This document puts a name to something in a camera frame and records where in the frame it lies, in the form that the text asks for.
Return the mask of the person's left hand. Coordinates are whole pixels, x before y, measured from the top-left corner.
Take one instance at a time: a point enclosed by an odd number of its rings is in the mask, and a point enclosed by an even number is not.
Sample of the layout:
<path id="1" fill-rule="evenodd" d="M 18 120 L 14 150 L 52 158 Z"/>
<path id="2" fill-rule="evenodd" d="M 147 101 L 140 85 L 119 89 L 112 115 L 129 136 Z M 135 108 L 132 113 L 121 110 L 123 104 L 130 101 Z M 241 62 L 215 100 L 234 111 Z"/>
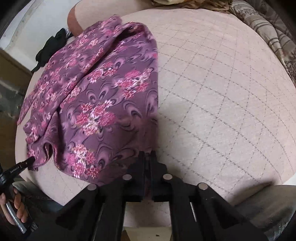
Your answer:
<path id="1" fill-rule="evenodd" d="M 16 209 L 16 216 L 22 223 L 26 223 L 27 219 L 28 219 L 28 211 L 22 202 L 22 196 L 19 193 L 19 191 L 15 187 L 13 188 L 13 190 L 15 193 L 15 198 L 13 200 L 13 204 Z M 4 213 L 4 216 L 6 217 L 7 221 L 10 224 L 16 225 L 13 218 L 9 214 L 8 209 L 6 208 L 6 203 L 7 203 L 6 196 L 4 193 L 2 193 L 1 194 L 1 208 Z"/>

